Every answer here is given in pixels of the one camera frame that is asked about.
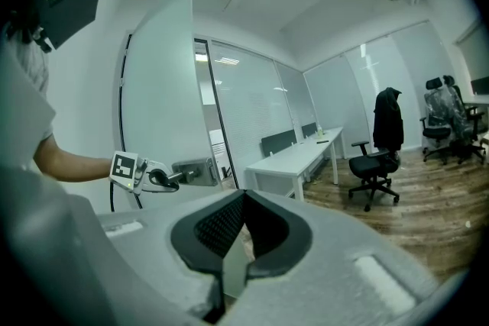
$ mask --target ceiling light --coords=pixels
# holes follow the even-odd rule
[[[205,61],[205,62],[207,62],[208,61],[207,55],[206,54],[196,53],[196,61]]]
[[[235,66],[236,64],[239,63],[239,60],[234,60],[234,59],[229,59],[228,57],[221,57],[220,60],[216,60],[216,63],[223,63],[223,64],[230,64],[232,66]]]

